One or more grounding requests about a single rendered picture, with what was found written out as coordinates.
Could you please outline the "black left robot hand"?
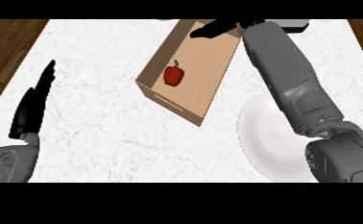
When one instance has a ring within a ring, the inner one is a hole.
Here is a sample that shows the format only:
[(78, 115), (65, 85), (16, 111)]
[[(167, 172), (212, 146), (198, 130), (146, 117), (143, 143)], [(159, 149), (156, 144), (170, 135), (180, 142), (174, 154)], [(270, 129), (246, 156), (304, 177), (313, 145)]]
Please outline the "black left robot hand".
[(22, 95), (9, 132), (9, 138), (12, 139), (20, 139), (22, 134), (40, 132), (53, 80), (54, 61), (50, 61), (37, 86), (31, 87)]

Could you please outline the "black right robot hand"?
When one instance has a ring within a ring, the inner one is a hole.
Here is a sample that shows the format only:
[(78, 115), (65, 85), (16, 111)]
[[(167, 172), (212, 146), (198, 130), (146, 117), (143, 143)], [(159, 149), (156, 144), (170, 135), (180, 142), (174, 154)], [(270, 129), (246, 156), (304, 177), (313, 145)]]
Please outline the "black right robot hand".
[(190, 38), (215, 38), (221, 34), (227, 33), (236, 26), (246, 29), (249, 26), (264, 22), (264, 19), (215, 19), (190, 32)]

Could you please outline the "brown cardboard box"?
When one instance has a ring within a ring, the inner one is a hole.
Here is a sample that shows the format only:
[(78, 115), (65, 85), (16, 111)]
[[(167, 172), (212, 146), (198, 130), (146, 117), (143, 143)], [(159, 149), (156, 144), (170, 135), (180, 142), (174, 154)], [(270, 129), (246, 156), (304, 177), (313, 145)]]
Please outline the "brown cardboard box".
[[(144, 96), (201, 125), (240, 41), (236, 26), (215, 38), (190, 38), (211, 19), (180, 19), (149, 60), (136, 83)], [(178, 61), (184, 77), (175, 87), (164, 83), (164, 71)]]

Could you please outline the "red bell pepper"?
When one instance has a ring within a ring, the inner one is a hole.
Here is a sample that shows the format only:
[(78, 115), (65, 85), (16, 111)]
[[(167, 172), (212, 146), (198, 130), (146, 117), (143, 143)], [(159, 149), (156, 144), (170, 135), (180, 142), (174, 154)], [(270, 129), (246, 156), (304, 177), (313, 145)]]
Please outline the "red bell pepper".
[(178, 61), (174, 61), (174, 66), (168, 66), (164, 70), (164, 83), (168, 86), (177, 87), (184, 77), (184, 70), (178, 67)]

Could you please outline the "white plate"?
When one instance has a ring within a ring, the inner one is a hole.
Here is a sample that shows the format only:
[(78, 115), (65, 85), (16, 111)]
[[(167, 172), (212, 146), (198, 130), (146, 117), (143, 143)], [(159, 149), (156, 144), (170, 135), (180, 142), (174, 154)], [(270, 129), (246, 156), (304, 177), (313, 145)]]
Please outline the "white plate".
[(293, 133), (267, 93), (252, 96), (245, 102), (239, 111), (236, 132), (245, 157), (273, 182), (314, 182), (305, 160), (310, 139)]

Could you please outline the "grey appliance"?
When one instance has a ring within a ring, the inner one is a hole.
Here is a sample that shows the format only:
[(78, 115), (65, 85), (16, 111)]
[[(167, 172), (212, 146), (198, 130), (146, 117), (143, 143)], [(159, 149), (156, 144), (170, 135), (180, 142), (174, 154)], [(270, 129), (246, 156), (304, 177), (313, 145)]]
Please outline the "grey appliance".
[(273, 19), (271, 22), (280, 26), (288, 34), (301, 33), (308, 27), (307, 19)]

